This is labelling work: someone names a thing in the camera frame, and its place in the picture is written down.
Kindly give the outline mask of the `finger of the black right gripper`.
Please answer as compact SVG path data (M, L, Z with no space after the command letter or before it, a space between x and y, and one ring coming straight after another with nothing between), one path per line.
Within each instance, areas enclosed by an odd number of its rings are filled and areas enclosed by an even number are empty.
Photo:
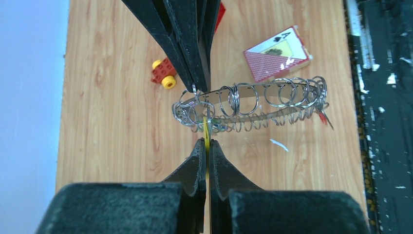
M123 0L123 3L141 22L166 53L187 90L192 90L193 80L183 51L176 39L172 19L164 0Z
M173 29L176 54L167 52L187 89L211 90L211 47L219 0L163 1Z

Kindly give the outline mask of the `key with yellow tag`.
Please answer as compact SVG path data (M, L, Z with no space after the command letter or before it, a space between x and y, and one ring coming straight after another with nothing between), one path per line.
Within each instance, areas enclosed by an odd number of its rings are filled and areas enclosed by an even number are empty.
M207 117L203 118L203 128L204 128L204 142L206 149L206 179L209 179L209 150L210 150L210 133L209 133L209 119Z

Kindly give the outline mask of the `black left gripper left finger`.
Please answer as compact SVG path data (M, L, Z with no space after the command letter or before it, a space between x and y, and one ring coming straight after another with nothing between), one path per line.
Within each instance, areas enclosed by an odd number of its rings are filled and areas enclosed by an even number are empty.
M52 199L38 234L200 234L204 231L206 149L158 183L72 183Z

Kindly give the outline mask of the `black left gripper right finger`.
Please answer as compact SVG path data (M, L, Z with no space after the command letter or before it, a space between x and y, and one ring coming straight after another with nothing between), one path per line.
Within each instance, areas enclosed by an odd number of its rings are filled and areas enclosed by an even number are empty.
M367 234L360 205L340 191L268 191L244 176L216 140L209 149L214 234Z

